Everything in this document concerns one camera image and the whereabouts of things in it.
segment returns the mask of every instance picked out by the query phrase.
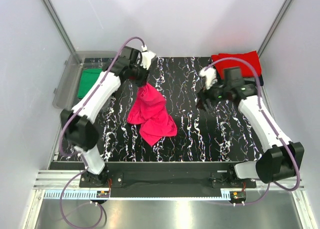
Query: wall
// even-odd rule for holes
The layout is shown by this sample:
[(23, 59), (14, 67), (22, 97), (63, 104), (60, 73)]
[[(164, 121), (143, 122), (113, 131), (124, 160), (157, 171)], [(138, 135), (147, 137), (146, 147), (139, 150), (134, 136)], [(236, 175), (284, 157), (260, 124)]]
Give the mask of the wall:
[[(258, 50), (284, 0), (51, 0), (77, 51), (142, 37), (161, 57)], [(140, 48), (140, 43), (131, 46)]]
[(294, 0), (261, 57), (275, 120), (305, 148), (302, 180), (320, 222), (320, 0)]
[(17, 229), (59, 127), (54, 89), (69, 52), (41, 0), (0, 0), (0, 227)]

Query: folded red cloth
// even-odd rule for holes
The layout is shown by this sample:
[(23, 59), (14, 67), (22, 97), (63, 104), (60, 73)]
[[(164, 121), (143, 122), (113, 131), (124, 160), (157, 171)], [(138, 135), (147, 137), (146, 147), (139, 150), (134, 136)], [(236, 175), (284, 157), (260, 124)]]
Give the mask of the folded red cloth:
[(166, 99), (149, 83), (138, 89), (126, 121), (141, 124), (139, 133), (150, 146), (162, 137), (173, 137), (178, 133), (174, 120), (167, 112)]
[[(212, 55), (211, 58), (214, 62), (222, 58), (240, 58), (250, 63), (256, 70), (258, 76), (260, 76), (262, 72), (259, 57), (256, 51), (251, 51), (244, 54), (219, 53), (219, 55)], [(224, 60), (215, 64), (215, 67), (222, 79), (225, 78), (224, 69), (233, 67), (240, 67), (242, 76), (245, 78), (252, 78), (254, 76), (246, 65), (236, 60)]]

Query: cloth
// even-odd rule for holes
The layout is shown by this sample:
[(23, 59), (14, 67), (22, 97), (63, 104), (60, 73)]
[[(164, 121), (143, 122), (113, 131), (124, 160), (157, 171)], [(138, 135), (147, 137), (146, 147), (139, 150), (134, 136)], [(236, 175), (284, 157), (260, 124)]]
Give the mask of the cloth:
[(82, 72), (79, 83), (78, 98), (82, 99), (85, 97), (96, 83), (101, 72), (102, 68), (86, 69)]
[(162, 137), (173, 137), (178, 133), (174, 120), (167, 112), (166, 99), (149, 83), (138, 89), (127, 122), (141, 124), (139, 133), (150, 146)]
[[(251, 52), (244, 53), (244, 54), (219, 53), (219, 55), (212, 55), (211, 56), (211, 58), (214, 62), (219, 59), (222, 59), (222, 58), (231, 58), (231, 57), (232, 58), (240, 58), (240, 59), (247, 61), (248, 63), (250, 63), (254, 67), (258, 76), (261, 76), (262, 69), (261, 69), (259, 57), (258, 57), (258, 54), (256, 51), (251, 51)], [(221, 62), (218, 62), (217, 64), (215, 64), (215, 68), (218, 71), (221, 79), (225, 78), (224, 69), (233, 68), (233, 67), (240, 67), (242, 76), (244, 78), (254, 77), (251, 70), (246, 65), (241, 63), (240, 61), (224, 60), (224, 61), (221, 61)]]

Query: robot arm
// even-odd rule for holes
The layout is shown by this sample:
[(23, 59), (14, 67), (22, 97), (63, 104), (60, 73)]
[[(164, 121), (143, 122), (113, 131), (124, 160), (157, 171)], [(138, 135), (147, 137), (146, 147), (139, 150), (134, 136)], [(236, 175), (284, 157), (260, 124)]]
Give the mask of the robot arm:
[[(291, 139), (276, 124), (263, 102), (261, 103), (262, 109), (260, 109), (257, 88), (253, 84), (245, 84), (239, 67), (225, 69), (224, 73), (224, 82), (217, 83), (217, 73), (213, 67), (200, 71), (199, 75), (205, 78), (205, 87), (198, 93), (197, 107), (210, 110), (220, 101), (232, 101), (251, 123), (264, 151), (258, 161), (236, 164), (229, 170), (228, 178), (231, 181), (248, 178), (260, 179), (264, 183), (270, 183), (295, 176), (292, 161), (279, 138), (282, 138), (289, 147), (299, 168), (304, 154), (301, 143), (292, 143)], [(275, 135), (261, 110), (279, 132), (279, 136)]]
[(146, 46), (143, 46), (142, 50), (140, 52), (137, 49), (125, 47), (111, 71), (106, 75), (111, 64), (106, 63), (99, 78), (86, 96), (71, 110), (64, 109), (60, 114), (61, 125), (64, 127), (74, 112), (81, 109), (84, 102), (90, 97), (85, 107), (80, 110), (67, 127), (64, 137), (74, 146), (77, 152), (81, 153), (88, 166), (87, 171), (92, 175), (101, 175), (105, 169), (105, 163), (101, 159), (97, 147), (99, 133), (94, 127), (94, 122), (109, 97), (124, 81), (132, 80), (138, 87), (147, 83), (149, 67), (156, 54), (148, 51)]

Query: black marble table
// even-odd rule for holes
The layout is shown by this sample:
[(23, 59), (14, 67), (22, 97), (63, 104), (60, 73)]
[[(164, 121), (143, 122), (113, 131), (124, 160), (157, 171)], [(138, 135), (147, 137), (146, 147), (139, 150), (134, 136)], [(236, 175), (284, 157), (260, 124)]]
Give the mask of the black marble table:
[[(130, 125), (126, 121), (138, 88), (129, 81), (121, 85), (110, 98), (109, 108), (100, 112), (95, 122), (100, 132), (97, 146), (102, 158), (106, 162), (259, 159), (262, 155), (259, 139), (248, 120), (232, 103), (221, 102), (210, 112), (196, 108), (197, 92), (203, 86), (198, 72), (210, 61), (209, 57), (158, 57), (152, 63), (148, 82), (166, 98), (167, 111), (178, 128), (177, 136), (163, 137), (154, 146), (149, 146), (141, 138), (139, 125)], [(84, 69), (93, 68), (90, 65), (85, 63)], [(67, 141), (63, 142), (63, 147), (66, 152), (72, 151)], [(58, 157), (58, 161), (79, 160), (75, 156)]]

